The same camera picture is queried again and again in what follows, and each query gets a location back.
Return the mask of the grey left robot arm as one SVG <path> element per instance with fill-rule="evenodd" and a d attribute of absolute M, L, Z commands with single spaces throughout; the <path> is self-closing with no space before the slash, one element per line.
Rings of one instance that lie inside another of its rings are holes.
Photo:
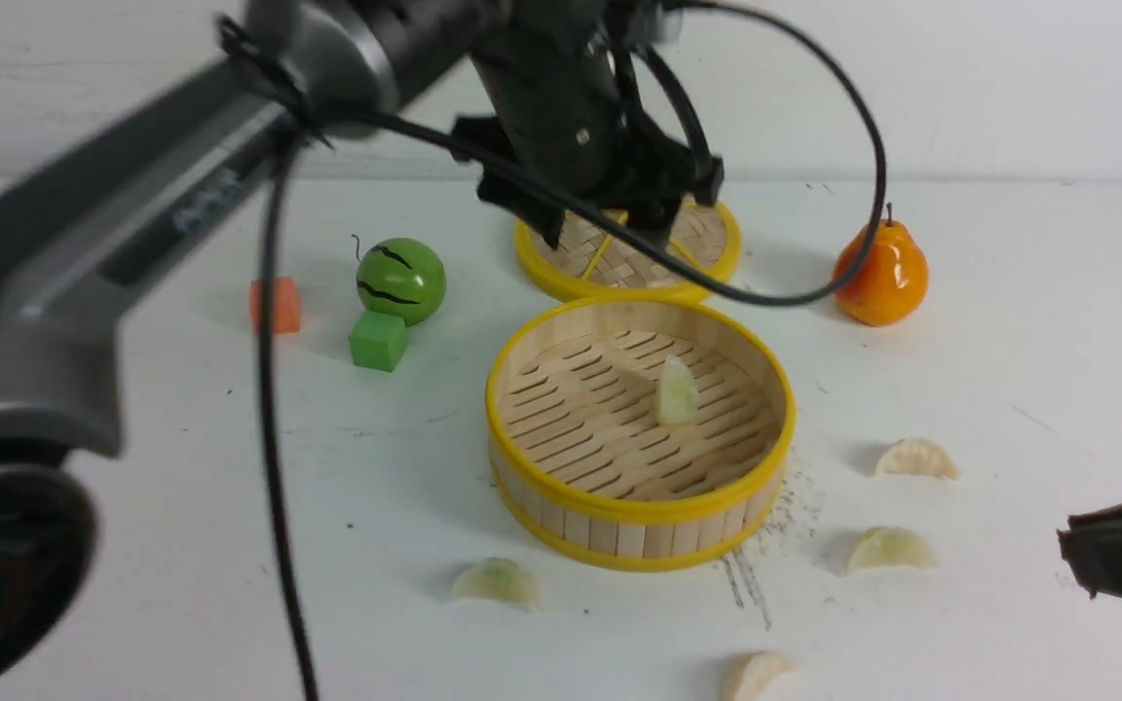
<path fill-rule="evenodd" d="M 63 465 L 122 448 L 119 323 L 300 147 L 364 139 L 470 57 L 490 117 L 450 154 L 493 155 L 651 245 L 723 178 L 652 45 L 678 1 L 249 1 L 223 53 L 0 192 L 0 676 L 54 629 L 96 550 Z"/>

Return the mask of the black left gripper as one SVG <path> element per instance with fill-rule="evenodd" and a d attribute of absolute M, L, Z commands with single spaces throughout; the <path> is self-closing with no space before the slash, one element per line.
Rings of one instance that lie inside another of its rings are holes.
<path fill-rule="evenodd" d="M 470 57 L 493 114 L 460 116 L 451 133 L 598 207 L 627 209 L 628 230 L 666 251 L 682 199 L 712 205 L 725 177 L 654 50 L 666 25 L 662 1 L 512 1 L 508 22 Z M 564 205 L 512 199 L 557 249 Z"/>

